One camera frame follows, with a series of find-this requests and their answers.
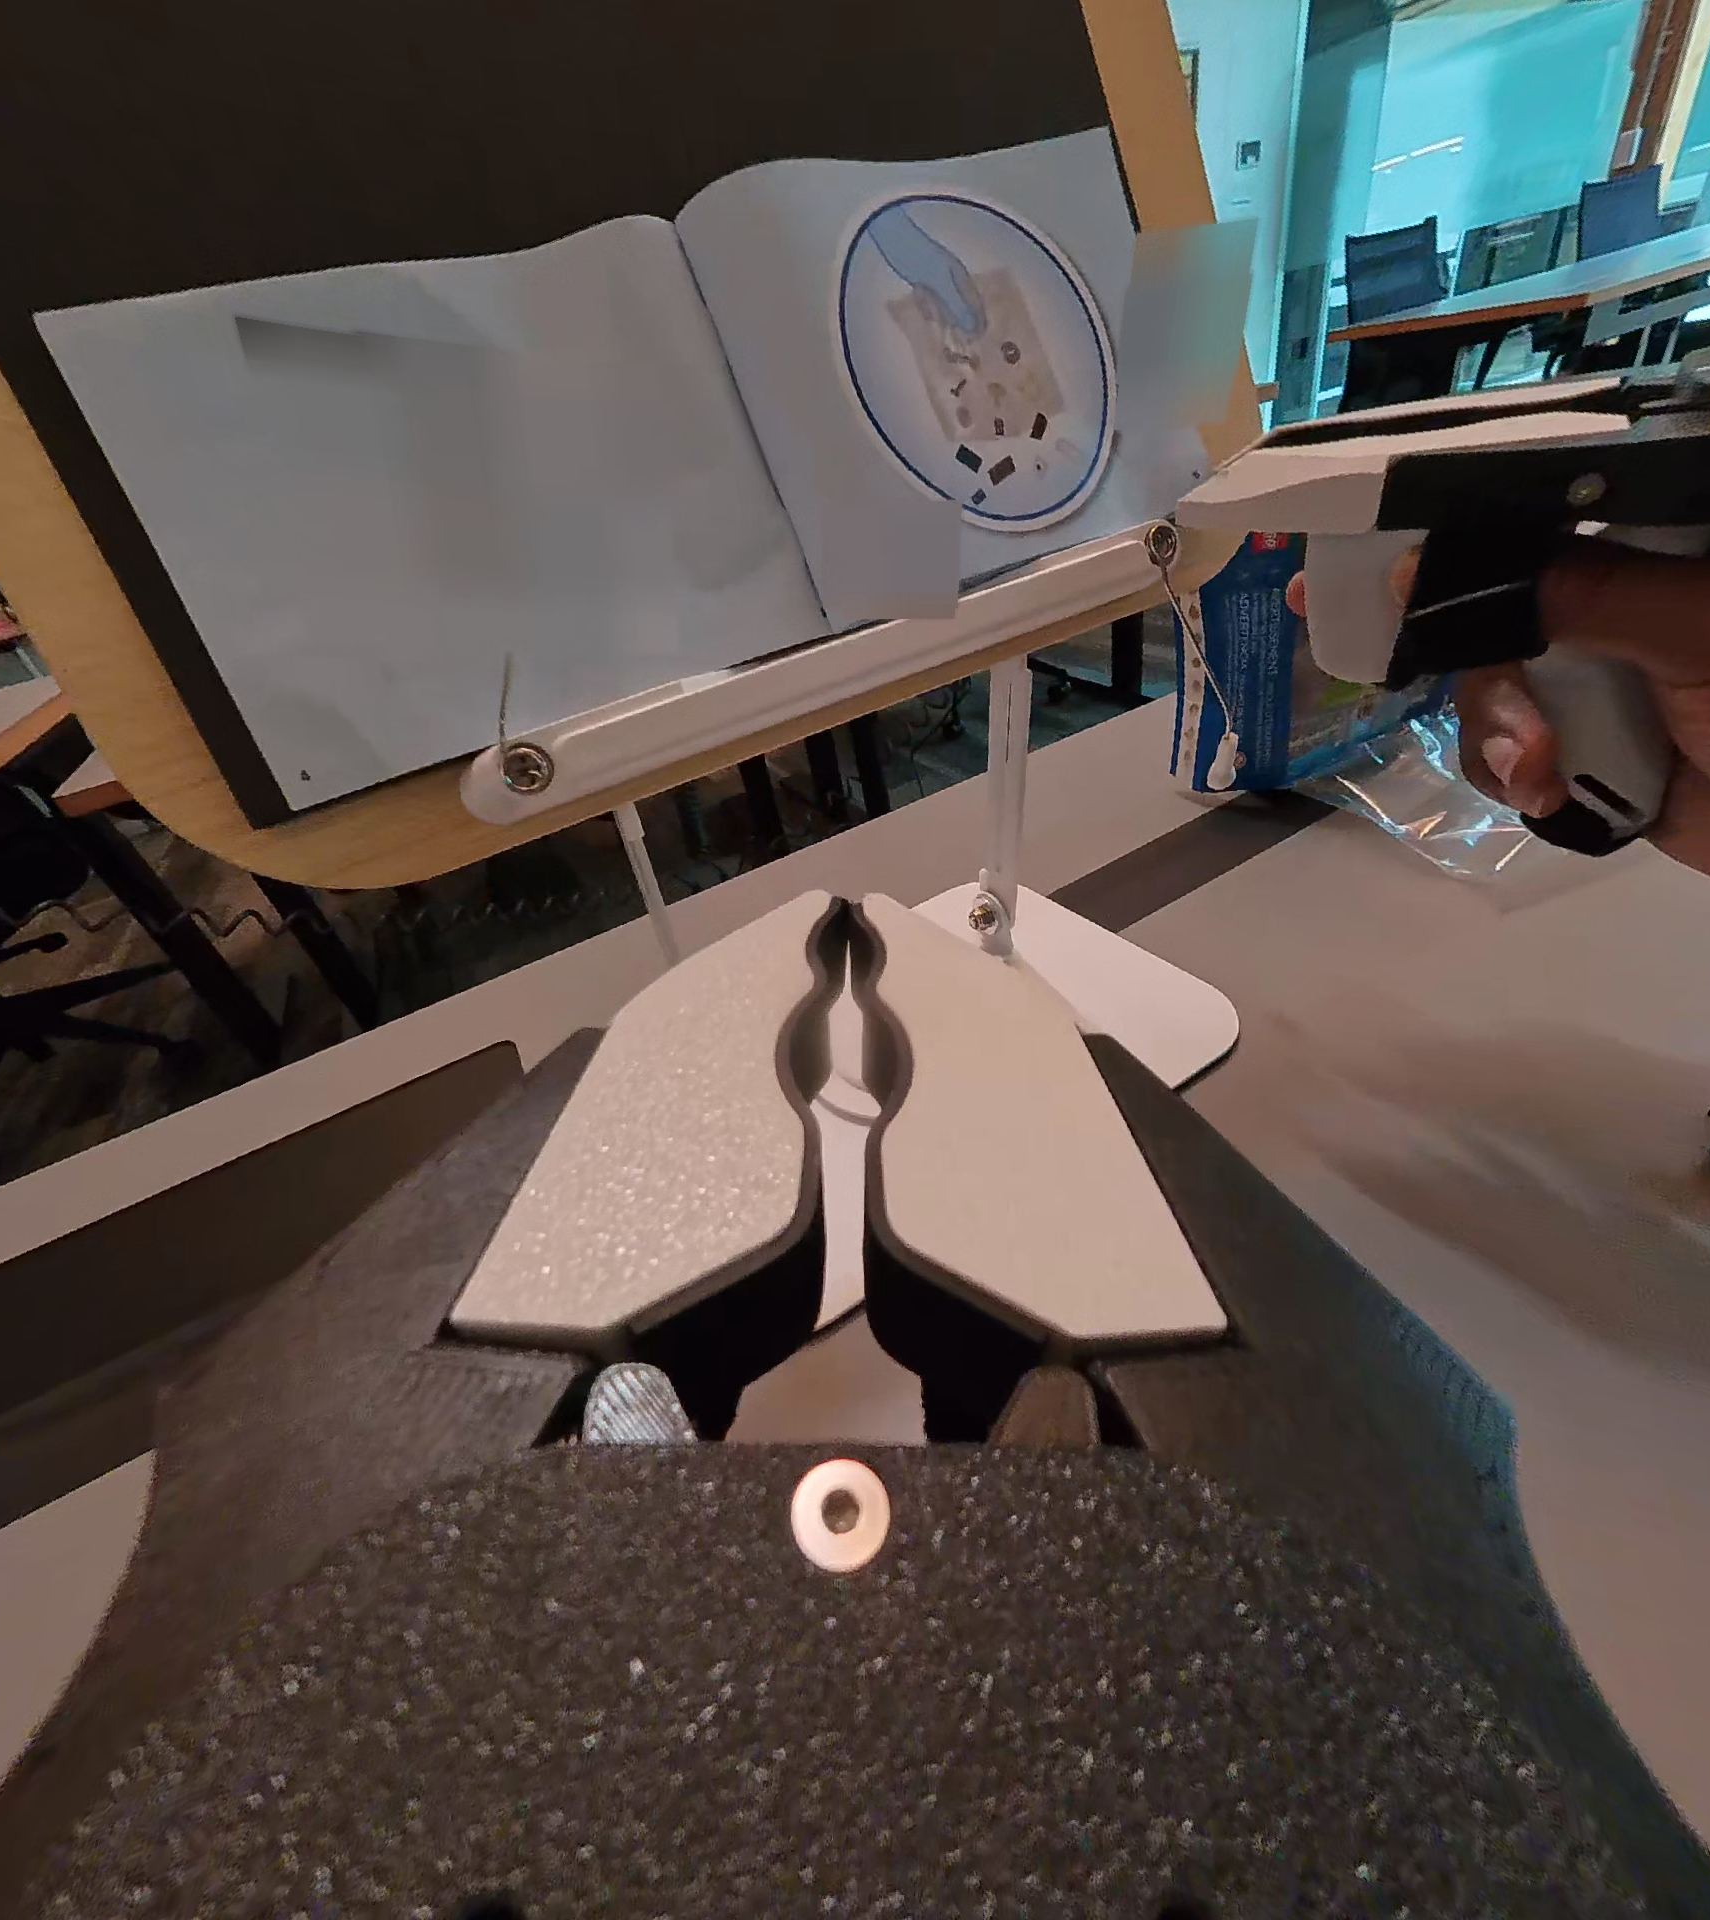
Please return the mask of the person's right hand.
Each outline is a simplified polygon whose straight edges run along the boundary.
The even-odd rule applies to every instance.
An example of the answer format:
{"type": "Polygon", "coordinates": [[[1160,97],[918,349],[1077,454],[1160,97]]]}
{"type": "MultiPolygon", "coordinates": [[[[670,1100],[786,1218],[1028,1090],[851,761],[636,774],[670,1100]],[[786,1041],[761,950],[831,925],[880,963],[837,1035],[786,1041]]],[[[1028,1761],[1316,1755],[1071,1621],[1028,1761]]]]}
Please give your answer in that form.
{"type": "Polygon", "coordinates": [[[1468,560],[1464,537],[1444,540],[1439,583],[1419,555],[1389,572],[1404,604],[1490,592],[1490,616],[1517,622],[1485,663],[1455,678],[1459,764],[1485,798],[1545,817],[1567,798],[1558,732],[1520,663],[1539,640],[1636,670],[1655,697],[1673,749],[1650,841],[1710,878],[1710,550],[1675,555],[1564,533],[1522,558],[1468,560]]]}

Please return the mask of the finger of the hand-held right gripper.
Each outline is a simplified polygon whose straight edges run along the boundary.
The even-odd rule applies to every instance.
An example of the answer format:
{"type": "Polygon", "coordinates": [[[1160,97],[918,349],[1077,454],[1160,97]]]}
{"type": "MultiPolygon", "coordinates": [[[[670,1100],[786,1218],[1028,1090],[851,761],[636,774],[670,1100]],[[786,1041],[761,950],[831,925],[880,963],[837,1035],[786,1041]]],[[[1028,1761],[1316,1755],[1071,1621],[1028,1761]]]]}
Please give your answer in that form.
{"type": "Polygon", "coordinates": [[[1179,533],[1558,531],[1628,441],[1623,412],[1415,404],[1276,428],[1177,504],[1179,533]]]}

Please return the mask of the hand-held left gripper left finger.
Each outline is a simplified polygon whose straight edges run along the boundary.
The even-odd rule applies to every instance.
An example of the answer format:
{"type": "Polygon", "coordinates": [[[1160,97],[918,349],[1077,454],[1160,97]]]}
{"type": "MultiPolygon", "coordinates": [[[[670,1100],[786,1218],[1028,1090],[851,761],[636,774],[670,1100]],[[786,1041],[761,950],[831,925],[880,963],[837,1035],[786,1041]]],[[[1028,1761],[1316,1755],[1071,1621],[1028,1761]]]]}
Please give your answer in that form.
{"type": "Polygon", "coordinates": [[[793,1246],[819,1203],[833,898],[801,891],[610,1019],[451,1306],[459,1337],[613,1351],[793,1246]]]}

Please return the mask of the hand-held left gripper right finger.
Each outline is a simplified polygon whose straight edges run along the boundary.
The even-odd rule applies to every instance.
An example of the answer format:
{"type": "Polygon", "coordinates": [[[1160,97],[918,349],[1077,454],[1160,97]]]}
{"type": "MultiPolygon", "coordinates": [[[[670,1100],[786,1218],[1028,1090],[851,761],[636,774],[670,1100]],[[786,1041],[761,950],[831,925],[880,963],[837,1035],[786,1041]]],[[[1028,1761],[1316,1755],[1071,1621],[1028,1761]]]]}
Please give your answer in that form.
{"type": "Polygon", "coordinates": [[[865,1220],[880,1246],[1056,1351],[1220,1341],[1225,1308],[1093,1041],[1145,1068],[1152,1092],[1195,1075],[1164,1081],[1086,1031],[1023,961],[963,942],[926,904],[862,900],[862,1075],[878,1101],[865,1220]]]}

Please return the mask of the lego instruction booklet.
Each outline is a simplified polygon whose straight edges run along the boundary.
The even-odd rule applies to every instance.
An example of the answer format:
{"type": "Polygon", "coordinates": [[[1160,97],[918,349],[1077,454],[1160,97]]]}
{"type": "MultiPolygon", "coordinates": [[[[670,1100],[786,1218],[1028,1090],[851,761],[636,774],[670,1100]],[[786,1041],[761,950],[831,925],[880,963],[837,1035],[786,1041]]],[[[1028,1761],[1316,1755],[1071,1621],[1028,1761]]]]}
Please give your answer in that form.
{"type": "Polygon", "coordinates": [[[31,321],[306,807],[1168,514],[1250,291],[1086,130],[31,321]]]}

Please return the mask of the long wooden desk black legs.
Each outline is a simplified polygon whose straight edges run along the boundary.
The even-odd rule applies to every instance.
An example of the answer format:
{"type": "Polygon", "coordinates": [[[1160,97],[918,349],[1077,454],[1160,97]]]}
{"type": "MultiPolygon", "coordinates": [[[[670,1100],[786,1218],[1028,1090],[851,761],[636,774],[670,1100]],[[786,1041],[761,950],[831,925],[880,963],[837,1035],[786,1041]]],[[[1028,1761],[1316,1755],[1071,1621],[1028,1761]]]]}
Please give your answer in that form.
{"type": "Polygon", "coordinates": [[[1530,323],[1579,323],[1584,349],[1634,337],[1645,364],[1650,329],[1707,308],[1710,221],[1334,329],[1327,340],[1348,347],[1339,409],[1444,398],[1465,349],[1530,323]]]}

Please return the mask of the clear bag of lego pieces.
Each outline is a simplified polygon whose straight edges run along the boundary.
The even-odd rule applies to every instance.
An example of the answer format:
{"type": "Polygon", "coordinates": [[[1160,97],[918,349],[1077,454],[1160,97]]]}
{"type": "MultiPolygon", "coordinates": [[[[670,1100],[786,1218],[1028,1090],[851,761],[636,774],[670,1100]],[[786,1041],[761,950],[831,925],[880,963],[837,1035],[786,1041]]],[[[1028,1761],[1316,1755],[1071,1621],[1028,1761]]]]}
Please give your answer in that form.
{"type": "Polygon", "coordinates": [[[1552,847],[1464,775],[1450,702],[1353,745],[1293,789],[1367,823],[1452,881],[1516,890],[1547,874],[1552,847]]]}

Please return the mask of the blue lego set box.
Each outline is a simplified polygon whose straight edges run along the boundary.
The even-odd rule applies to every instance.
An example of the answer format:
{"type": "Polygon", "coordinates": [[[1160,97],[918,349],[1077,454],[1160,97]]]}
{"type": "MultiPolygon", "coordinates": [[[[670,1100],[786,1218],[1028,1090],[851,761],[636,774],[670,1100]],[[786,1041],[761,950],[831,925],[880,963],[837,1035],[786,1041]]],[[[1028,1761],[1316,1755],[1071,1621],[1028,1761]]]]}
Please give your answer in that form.
{"type": "Polygon", "coordinates": [[[1250,533],[1210,582],[1173,600],[1171,774],[1189,794],[1274,794],[1343,774],[1444,711],[1439,684],[1391,692],[1313,661],[1285,597],[1303,550],[1300,533],[1250,533]]]}

